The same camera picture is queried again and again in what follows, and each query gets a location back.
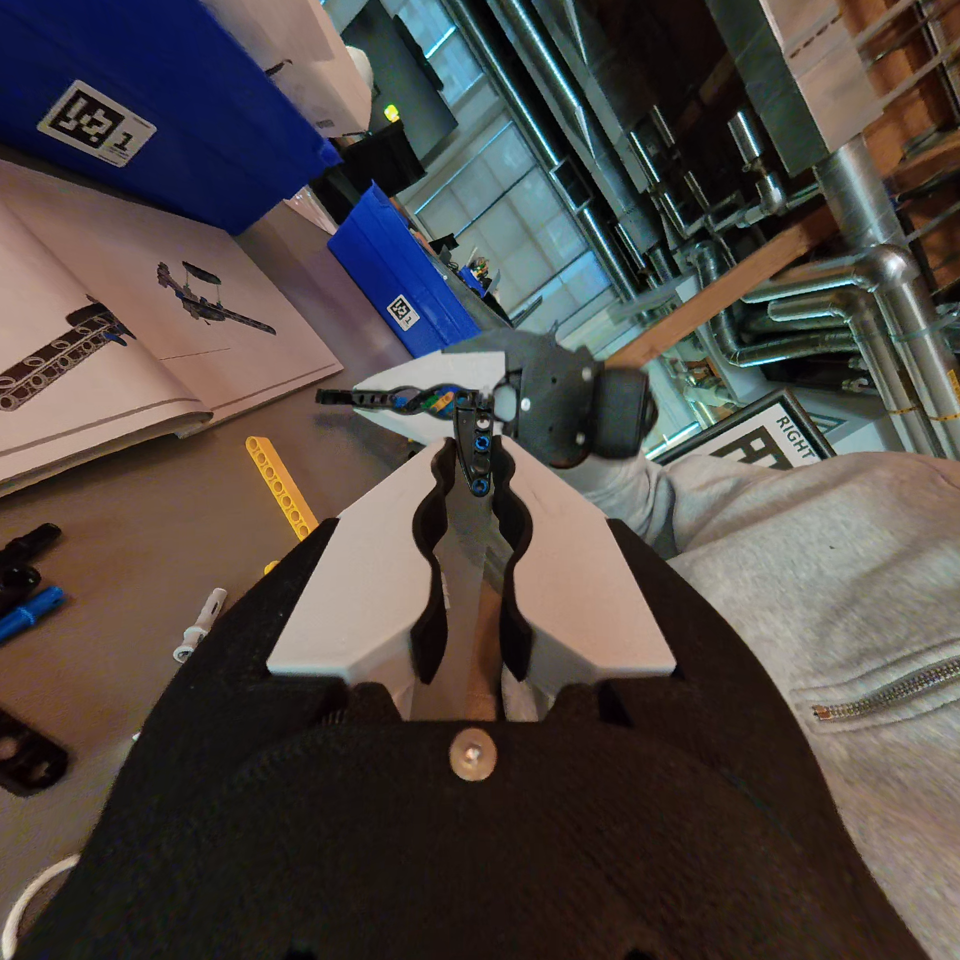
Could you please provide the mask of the wooden ceiling beam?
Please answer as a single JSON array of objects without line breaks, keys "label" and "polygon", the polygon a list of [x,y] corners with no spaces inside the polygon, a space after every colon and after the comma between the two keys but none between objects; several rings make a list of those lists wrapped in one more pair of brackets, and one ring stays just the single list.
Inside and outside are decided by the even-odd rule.
[{"label": "wooden ceiling beam", "polygon": [[[887,176],[894,187],[913,189],[940,174],[958,170],[959,132],[954,130],[929,149],[900,162]],[[639,369],[674,347],[762,282],[809,254],[839,230],[826,205],[790,225],[737,263],[668,317],[640,334],[606,360],[609,369]]]}]

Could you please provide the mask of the large blue storage bin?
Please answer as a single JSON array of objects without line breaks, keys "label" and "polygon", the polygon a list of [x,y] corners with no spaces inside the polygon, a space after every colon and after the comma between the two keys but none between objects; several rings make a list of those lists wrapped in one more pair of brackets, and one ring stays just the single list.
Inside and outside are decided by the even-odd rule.
[{"label": "large blue storage bin", "polygon": [[1,138],[241,234],[341,162],[202,2],[3,1]]}]

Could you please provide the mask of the blue lego axle pin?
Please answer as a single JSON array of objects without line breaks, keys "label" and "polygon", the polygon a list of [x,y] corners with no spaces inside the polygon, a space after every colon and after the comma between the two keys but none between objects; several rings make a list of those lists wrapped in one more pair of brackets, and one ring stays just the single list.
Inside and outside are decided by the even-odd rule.
[{"label": "blue lego axle pin", "polygon": [[15,606],[1,617],[1,645],[33,629],[65,601],[65,592],[60,587],[52,585]]}]

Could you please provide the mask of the person's right forearm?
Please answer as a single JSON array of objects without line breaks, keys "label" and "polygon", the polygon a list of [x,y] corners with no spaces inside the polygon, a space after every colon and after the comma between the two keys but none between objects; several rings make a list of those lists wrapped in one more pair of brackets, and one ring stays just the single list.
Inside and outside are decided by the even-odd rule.
[{"label": "person's right forearm", "polygon": [[958,464],[842,454],[785,471],[708,455],[590,457],[560,477],[663,558],[790,579],[853,579],[902,556],[958,572]]}]

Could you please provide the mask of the yellow lego beam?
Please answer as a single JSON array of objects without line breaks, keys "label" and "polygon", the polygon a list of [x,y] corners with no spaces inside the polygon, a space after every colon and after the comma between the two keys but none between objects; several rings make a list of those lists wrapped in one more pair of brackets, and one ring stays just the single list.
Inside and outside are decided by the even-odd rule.
[{"label": "yellow lego beam", "polygon": [[304,541],[318,527],[319,522],[280,454],[270,439],[265,437],[248,436],[245,447],[297,539]]}]

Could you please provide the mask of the lego instruction booklet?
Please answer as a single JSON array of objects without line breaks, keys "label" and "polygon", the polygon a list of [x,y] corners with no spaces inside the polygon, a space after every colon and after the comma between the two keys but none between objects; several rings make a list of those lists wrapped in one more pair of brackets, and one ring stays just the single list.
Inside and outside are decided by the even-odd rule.
[{"label": "lego instruction booklet", "polygon": [[2,162],[1,493],[342,362],[221,229]]}]

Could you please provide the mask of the white cardboard box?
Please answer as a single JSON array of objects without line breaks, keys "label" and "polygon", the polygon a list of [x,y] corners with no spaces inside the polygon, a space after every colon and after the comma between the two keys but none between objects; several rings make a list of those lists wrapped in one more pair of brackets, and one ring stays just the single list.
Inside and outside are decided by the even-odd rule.
[{"label": "white cardboard box", "polygon": [[204,1],[203,6],[326,138],[369,129],[374,92],[316,1]]}]

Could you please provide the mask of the black screen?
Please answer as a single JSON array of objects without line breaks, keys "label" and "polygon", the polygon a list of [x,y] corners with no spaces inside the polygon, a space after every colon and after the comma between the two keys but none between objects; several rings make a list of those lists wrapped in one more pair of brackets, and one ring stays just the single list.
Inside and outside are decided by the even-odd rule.
[{"label": "black screen", "polygon": [[340,158],[310,182],[318,198],[334,207],[354,207],[372,186],[395,197],[426,176],[402,119],[346,146]]}]

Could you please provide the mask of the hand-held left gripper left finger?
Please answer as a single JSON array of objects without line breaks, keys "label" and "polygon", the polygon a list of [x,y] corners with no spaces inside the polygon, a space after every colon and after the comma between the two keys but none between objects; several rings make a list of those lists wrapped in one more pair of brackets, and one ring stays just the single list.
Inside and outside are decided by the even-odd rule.
[{"label": "hand-held left gripper left finger", "polygon": [[455,443],[437,440],[342,511],[268,657],[276,677],[382,686],[402,719],[449,637],[436,547],[448,530]]}]

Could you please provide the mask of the black lego connector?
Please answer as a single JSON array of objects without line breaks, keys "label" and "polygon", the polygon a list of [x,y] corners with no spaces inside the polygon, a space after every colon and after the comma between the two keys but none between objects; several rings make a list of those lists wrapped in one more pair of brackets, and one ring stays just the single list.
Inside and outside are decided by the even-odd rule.
[{"label": "black lego connector", "polygon": [[31,561],[63,534],[54,523],[43,523],[27,534],[17,536],[1,550],[1,617],[22,604],[42,582]]}]

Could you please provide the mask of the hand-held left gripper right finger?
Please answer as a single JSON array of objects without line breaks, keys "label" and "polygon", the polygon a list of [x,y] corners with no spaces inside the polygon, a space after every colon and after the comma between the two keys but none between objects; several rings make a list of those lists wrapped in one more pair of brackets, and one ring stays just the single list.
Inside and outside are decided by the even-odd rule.
[{"label": "hand-held left gripper right finger", "polygon": [[626,555],[644,543],[510,438],[495,440],[495,519],[508,720],[543,720],[568,687],[674,672]]}]

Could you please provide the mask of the person's grey zip sweatshirt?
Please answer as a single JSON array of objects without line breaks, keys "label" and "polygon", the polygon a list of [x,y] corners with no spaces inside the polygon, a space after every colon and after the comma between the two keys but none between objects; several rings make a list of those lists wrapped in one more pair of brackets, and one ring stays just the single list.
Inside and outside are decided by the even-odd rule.
[{"label": "person's grey zip sweatshirt", "polygon": [[931,958],[958,958],[958,528],[802,521],[655,546],[797,715],[858,852]]}]

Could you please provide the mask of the multicolour lego assembly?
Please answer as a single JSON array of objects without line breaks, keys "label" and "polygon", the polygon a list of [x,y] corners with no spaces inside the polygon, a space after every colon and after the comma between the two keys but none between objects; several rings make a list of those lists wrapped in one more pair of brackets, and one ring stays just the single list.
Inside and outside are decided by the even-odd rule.
[{"label": "multicolour lego assembly", "polygon": [[324,406],[387,411],[401,416],[426,414],[442,421],[453,420],[455,414],[461,411],[478,411],[490,415],[495,413],[494,396],[491,393],[446,382],[428,388],[401,386],[390,389],[318,389],[315,402]]}]

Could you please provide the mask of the small blue storage bin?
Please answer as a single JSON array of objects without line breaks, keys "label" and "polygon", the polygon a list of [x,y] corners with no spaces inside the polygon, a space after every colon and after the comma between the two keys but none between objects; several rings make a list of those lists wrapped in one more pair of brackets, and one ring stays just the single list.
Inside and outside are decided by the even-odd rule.
[{"label": "small blue storage bin", "polygon": [[372,184],[327,244],[414,358],[481,332],[390,198]]}]

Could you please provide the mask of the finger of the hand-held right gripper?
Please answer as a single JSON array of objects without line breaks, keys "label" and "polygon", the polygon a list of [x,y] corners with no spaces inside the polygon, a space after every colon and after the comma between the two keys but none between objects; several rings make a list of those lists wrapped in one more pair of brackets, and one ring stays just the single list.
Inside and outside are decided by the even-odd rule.
[{"label": "finger of the hand-held right gripper", "polygon": [[[437,442],[444,444],[455,436],[452,421],[437,419],[425,413],[402,415],[397,412],[373,414],[379,426],[398,433],[423,447]],[[465,476],[458,449],[440,450],[438,476],[430,477],[438,487],[427,496],[426,506],[417,508],[414,538],[425,548],[425,557],[434,565],[444,565],[446,553],[436,553],[444,538],[450,539],[457,556],[467,560],[468,578],[483,576],[495,593],[499,592],[499,535],[493,521],[492,474],[485,474],[481,494],[474,491],[474,475]]]},{"label": "finger of the hand-held right gripper", "polygon": [[508,352],[437,351],[385,369],[359,382],[351,392],[355,409],[397,409],[390,396],[416,395],[428,389],[453,387],[455,393],[473,393],[485,409],[496,408],[498,389],[507,379]]}]

